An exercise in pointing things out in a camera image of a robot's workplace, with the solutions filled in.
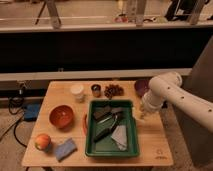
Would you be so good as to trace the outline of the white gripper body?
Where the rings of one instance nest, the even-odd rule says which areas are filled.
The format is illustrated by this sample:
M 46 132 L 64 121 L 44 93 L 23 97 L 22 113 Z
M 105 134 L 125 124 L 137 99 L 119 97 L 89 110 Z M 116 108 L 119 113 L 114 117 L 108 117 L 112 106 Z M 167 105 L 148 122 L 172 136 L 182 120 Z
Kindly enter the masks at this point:
M 153 93 L 145 93 L 141 99 L 141 118 L 155 114 L 160 109 L 160 98 Z

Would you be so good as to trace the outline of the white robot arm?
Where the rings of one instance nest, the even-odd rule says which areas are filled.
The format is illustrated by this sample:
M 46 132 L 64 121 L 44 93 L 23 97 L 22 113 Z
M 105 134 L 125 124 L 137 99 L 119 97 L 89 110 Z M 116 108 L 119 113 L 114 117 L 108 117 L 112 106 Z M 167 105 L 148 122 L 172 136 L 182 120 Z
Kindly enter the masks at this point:
M 177 72 L 168 72 L 152 77 L 149 90 L 141 99 L 141 109 L 145 113 L 160 110 L 169 101 L 185 114 L 213 132 L 213 103 L 188 93 L 181 88 L 182 77 Z

